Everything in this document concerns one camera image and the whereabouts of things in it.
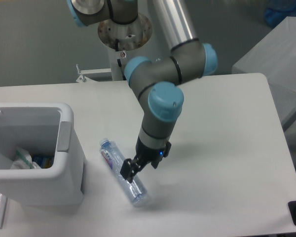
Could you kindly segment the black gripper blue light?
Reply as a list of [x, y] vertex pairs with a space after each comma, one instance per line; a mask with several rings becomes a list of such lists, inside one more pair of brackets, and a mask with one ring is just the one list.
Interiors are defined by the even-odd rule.
[[167, 141], [161, 148], [149, 148], [143, 144], [140, 138], [136, 143], [136, 155], [134, 159], [125, 159], [120, 169], [120, 175], [129, 183], [147, 164], [151, 164], [154, 169], [159, 163], [169, 155], [172, 144]]

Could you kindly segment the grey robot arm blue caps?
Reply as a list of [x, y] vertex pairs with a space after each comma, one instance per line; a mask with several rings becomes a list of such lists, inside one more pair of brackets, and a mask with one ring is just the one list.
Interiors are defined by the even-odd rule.
[[[70, 0], [67, 5], [78, 26], [105, 24], [105, 44], [116, 52], [138, 49], [147, 41], [136, 0]], [[168, 156], [184, 102], [180, 85], [208, 76], [218, 66], [213, 47], [199, 41], [183, 0], [155, 0], [153, 5], [171, 55], [157, 62], [136, 56], [120, 67], [144, 112], [135, 157], [120, 170], [128, 182], [147, 164], [157, 168]]]

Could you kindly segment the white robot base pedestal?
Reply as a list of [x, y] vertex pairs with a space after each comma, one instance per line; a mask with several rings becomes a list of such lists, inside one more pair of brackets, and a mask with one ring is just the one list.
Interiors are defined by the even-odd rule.
[[128, 25], [111, 19], [99, 23], [98, 36], [109, 55], [113, 80], [124, 80], [126, 64], [134, 57], [144, 56], [152, 35], [152, 24], [143, 14]]

